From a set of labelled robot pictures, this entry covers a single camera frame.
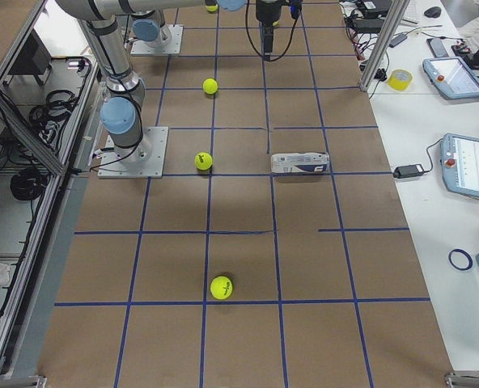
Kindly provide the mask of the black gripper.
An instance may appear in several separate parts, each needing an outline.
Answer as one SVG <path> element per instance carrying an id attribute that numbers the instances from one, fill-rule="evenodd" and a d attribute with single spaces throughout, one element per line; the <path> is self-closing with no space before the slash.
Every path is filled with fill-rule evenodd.
<path id="1" fill-rule="evenodd" d="M 262 53 L 273 52 L 273 25 L 282 14 L 282 1 L 256 0 L 256 19 L 261 22 L 261 44 Z"/>

